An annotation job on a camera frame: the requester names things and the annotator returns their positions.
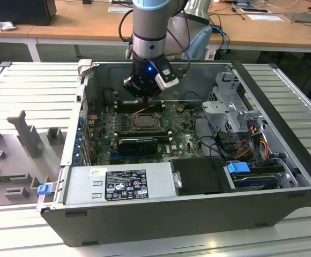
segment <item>smartphone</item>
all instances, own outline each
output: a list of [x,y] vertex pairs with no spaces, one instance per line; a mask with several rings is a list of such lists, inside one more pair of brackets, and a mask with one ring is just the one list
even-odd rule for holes
[[250,8],[240,8],[243,12],[251,12],[251,13],[272,13],[266,9],[250,9]]

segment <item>black computer case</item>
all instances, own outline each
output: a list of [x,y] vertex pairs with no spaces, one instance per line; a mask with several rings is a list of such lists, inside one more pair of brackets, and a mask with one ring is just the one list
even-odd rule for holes
[[0,21],[48,26],[57,9],[54,0],[0,0]]

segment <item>sticker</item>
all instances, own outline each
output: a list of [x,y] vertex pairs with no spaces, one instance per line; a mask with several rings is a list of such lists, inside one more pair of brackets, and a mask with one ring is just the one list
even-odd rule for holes
[[90,169],[90,177],[92,176],[104,176],[107,172],[107,168],[93,168]]
[[105,199],[107,201],[142,199],[149,197],[146,170],[107,172],[107,169],[105,168],[91,170],[104,170],[106,175]]

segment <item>cpu socket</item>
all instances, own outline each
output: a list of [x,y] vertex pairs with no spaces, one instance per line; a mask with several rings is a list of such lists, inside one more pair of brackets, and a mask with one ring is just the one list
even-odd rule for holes
[[132,116],[133,131],[161,130],[159,114],[135,114]]

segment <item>desk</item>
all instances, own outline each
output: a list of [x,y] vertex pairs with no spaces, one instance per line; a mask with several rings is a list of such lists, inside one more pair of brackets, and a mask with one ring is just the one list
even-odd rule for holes
[[[288,7],[292,1],[271,0],[275,6]],[[223,9],[230,4],[213,3],[213,10]],[[273,12],[305,12],[311,2],[299,0],[290,10],[275,9]],[[109,13],[108,4],[92,3],[83,5],[81,1],[56,1],[57,14],[50,26],[18,25],[15,31],[1,32],[0,42],[25,43],[35,62],[40,61],[37,44],[88,44],[104,46],[124,46],[117,27],[123,16],[121,13]],[[234,14],[230,8],[217,11],[218,14]],[[303,24],[291,24],[283,14],[284,22],[253,21],[244,16],[221,16],[224,31],[230,38],[230,49],[311,52],[311,27]],[[132,16],[128,17],[122,28],[123,35],[131,35]],[[221,36],[214,34],[210,40],[210,49],[221,44]]]

